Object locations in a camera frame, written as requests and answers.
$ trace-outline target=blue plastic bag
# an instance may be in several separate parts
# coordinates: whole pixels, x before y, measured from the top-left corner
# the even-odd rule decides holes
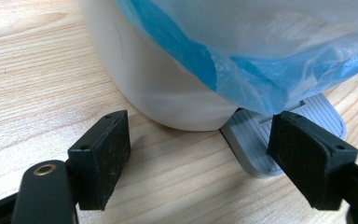
[[[358,74],[358,1],[116,0],[211,90],[277,114]]]

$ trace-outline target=white bucket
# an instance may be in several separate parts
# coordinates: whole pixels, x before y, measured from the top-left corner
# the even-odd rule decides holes
[[[186,131],[217,130],[238,108],[204,86],[130,24],[115,0],[79,0],[108,73],[149,118]]]

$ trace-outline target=black plastic bracket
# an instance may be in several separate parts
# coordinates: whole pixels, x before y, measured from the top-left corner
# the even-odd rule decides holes
[[[282,112],[273,118],[268,154],[311,207],[338,210],[344,199],[351,223],[358,223],[357,148],[298,114]]]
[[[127,111],[105,115],[69,148],[69,160],[29,168],[0,201],[0,223],[77,223],[75,205],[104,210],[131,153]]]

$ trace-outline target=wooden table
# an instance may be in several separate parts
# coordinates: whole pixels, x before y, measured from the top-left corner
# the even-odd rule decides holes
[[[358,147],[358,76],[327,93]],[[0,1],[0,199],[40,161],[66,160],[102,115],[128,109],[131,158],[104,212],[81,223],[344,223],[282,175],[247,175],[222,135],[163,127],[106,73],[75,0]]]

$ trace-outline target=gray plastic piece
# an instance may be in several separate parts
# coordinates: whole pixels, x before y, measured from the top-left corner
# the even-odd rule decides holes
[[[345,122],[322,93],[286,110],[312,120],[341,139],[347,134]],[[243,170],[258,178],[283,174],[281,167],[267,155],[271,123],[272,116],[243,109],[220,129]]]

